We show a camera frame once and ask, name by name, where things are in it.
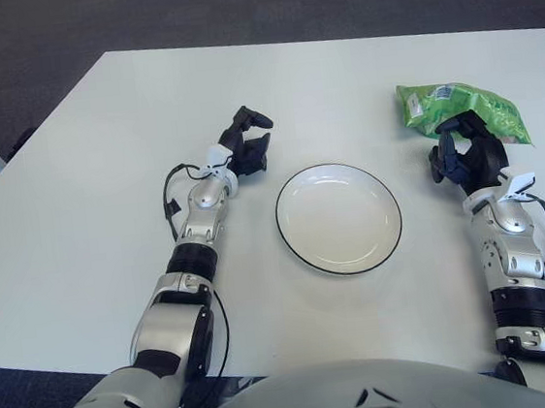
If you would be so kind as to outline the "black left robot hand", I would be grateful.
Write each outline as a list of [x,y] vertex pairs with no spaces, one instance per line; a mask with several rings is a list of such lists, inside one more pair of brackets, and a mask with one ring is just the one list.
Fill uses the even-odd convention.
[[232,152],[227,168],[237,176],[252,175],[267,168],[267,150],[270,133],[260,138],[245,140],[243,133],[252,127],[269,130],[273,121],[248,107],[241,106],[233,117],[232,124],[222,132],[218,143]]

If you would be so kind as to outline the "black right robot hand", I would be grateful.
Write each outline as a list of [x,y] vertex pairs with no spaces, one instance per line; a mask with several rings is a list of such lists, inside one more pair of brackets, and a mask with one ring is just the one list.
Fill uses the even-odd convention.
[[[497,178],[509,166],[502,142],[487,129],[474,110],[464,111],[440,123],[435,132],[438,144],[429,153],[433,181],[448,178],[460,185],[466,195],[500,185]],[[453,138],[457,133],[470,142],[464,154],[459,153]]]

